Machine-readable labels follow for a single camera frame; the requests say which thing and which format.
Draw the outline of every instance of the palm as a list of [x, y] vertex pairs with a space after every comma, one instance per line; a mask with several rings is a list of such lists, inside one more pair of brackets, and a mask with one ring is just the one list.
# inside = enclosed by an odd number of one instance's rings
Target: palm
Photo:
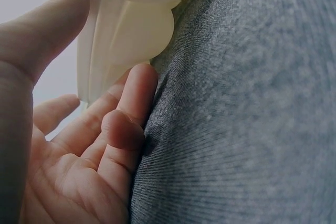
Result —
[[127, 222], [131, 175], [156, 74], [140, 65], [125, 84], [126, 78], [51, 142], [45, 135], [78, 106], [78, 100], [64, 96], [34, 110], [22, 222]]

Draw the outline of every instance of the fingertip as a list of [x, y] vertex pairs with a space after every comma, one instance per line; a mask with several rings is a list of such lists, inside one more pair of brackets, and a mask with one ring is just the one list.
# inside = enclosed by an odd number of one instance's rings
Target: fingertip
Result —
[[60, 96], [60, 98], [64, 99], [71, 108], [77, 108], [80, 104], [80, 100], [76, 94], [65, 94]]
[[131, 69], [130, 73], [132, 73], [132, 75], [140, 75], [140, 78], [146, 78], [150, 80], [152, 84], [157, 85], [157, 80], [159, 76], [156, 69], [150, 64], [138, 64]]
[[109, 145], [127, 151], [140, 149], [145, 140], [142, 127], [119, 110], [113, 110], [103, 118], [101, 132]]

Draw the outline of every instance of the gray cloth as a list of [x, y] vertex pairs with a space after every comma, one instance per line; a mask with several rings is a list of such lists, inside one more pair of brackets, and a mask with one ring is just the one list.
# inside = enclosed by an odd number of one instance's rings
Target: gray cloth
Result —
[[185, 0], [132, 223], [336, 223], [336, 0]]

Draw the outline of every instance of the rounded plastic piece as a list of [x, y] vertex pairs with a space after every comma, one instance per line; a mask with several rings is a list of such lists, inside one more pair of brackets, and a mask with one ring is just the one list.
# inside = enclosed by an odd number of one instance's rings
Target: rounded plastic piece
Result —
[[174, 31], [171, 9], [181, 0], [90, 1], [77, 49], [78, 95], [88, 105], [127, 69], [167, 47]]

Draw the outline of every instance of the finger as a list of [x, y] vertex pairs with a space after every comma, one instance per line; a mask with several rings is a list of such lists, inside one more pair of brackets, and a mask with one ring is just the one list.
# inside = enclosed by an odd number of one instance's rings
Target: finger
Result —
[[[146, 64], [135, 66], [131, 70], [126, 81], [119, 102], [119, 104], [123, 103], [125, 109], [119, 111], [122, 112], [124, 117], [126, 116], [129, 120], [133, 120], [134, 124], [138, 125], [140, 129], [151, 107], [156, 85], [157, 74], [153, 67]], [[122, 124], [117, 123], [116, 120], [109, 121], [109, 123], [102, 125], [102, 134], [86, 151], [84, 151], [82, 158], [90, 160], [98, 167], [107, 144], [117, 148], [123, 148], [123, 144], [126, 144], [126, 146], [128, 145], [124, 140], [125, 138], [120, 137], [120, 135], [124, 134], [123, 129]], [[117, 137], [116, 132], [118, 130], [120, 131], [120, 134]]]
[[98, 167], [98, 174], [125, 204], [128, 204], [131, 175], [144, 142], [140, 125], [145, 124], [157, 86], [157, 74], [152, 67], [140, 65], [137, 71], [137, 79], [135, 72], [134, 76], [130, 73], [117, 112], [109, 114], [103, 125], [102, 137], [108, 145]]
[[0, 25], [0, 62], [36, 83], [47, 65], [79, 34], [89, 0], [49, 0], [33, 11]]
[[45, 135], [52, 132], [59, 123], [70, 115], [80, 102], [76, 95], [63, 95], [44, 102], [34, 108], [33, 123]]
[[[136, 153], [144, 142], [144, 132], [142, 127], [133, 123], [128, 116], [119, 110], [108, 113], [102, 122], [102, 132], [99, 138], [82, 154], [82, 158], [88, 160], [92, 167], [98, 169], [101, 158], [107, 145], [120, 149], [119, 160], [128, 171], [135, 169]], [[133, 152], [134, 155], [128, 157], [125, 154]]]
[[157, 86], [157, 73], [148, 64], [137, 65], [126, 82], [117, 109], [140, 126], [147, 121]]
[[121, 98], [129, 70], [82, 115], [64, 128], [51, 142], [67, 153], [80, 156], [99, 136], [104, 116], [114, 110]]

